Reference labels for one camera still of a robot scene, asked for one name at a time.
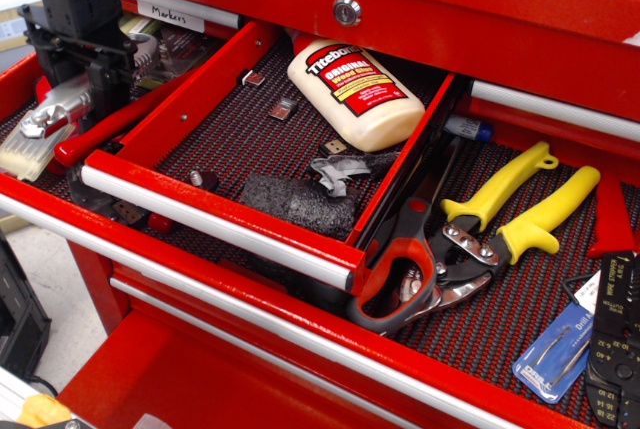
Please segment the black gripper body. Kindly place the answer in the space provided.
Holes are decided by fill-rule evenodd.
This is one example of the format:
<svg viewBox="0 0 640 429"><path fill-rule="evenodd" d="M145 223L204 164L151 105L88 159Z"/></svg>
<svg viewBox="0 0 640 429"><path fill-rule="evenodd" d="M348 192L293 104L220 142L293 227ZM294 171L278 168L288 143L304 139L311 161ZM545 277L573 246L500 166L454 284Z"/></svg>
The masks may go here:
<svg viewBox="0 0 640 429"><path fill-rule="evenodd" d="M121 0L41 0L24 5L26 38L42 61L64 57L83 60L100 51L126 62L135 44L119 29Z"/></svg>

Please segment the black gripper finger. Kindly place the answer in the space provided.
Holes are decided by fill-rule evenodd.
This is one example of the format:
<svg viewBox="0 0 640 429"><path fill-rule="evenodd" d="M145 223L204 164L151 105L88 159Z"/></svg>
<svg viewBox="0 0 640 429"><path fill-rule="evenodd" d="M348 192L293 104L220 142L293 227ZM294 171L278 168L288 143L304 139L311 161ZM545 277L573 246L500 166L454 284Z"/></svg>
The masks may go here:
<svg viewBox="0 0 640 429"><path fill-rule="evenodd" d="M85 64L76 54L82 48L82 40L52 33L32 33L30 43L52 88L86 72Z"/></svg>
<svg viewBox="0 0 640 429"><path fill-rule="evenodd" d="M91 110L81 118L81 133L129 103L135 69L132 51L85 51L83 64L89 80Z"/></svg>

